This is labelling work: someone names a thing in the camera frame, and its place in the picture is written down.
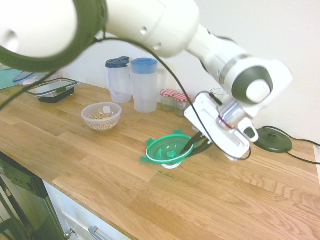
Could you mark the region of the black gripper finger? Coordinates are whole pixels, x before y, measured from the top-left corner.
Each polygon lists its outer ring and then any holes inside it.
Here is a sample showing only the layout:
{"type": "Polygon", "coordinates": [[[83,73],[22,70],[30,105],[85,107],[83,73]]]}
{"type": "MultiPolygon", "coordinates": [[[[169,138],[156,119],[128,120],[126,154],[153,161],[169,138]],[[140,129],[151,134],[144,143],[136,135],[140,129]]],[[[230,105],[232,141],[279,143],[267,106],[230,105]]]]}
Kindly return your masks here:
{"type": "Polygon", "coordinates": [[[197,133],[195,134],[184,146],[184,148],[180,151],[180,153],[185,153],[187,152],[192,146],[195,146],[198,142],[201,141],[201,134],[197,133]]]}
{"type": "Polygon", "coordinates": [[[212,145],[213,145],[213,143],[209,139],[205,140],[200,146],[193,149],[191,156],[194,156],[194,155],[197,155],[197,154],[200,154],[200,153],[206,151],[212,145]]]}

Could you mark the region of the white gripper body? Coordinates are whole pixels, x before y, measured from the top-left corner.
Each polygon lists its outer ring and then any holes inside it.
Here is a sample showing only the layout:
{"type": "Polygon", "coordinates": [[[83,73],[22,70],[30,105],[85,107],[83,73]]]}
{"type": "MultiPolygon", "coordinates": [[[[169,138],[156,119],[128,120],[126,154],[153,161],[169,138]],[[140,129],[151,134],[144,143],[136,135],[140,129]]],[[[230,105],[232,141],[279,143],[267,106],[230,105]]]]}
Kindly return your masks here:
{"type": "Polygon", "coordinates": [[[184,116],[232,161],[243,160],[250,143],[238,130],[219,123],[217,103],[207,93],[200,93],[184,111],[184,116]]]}

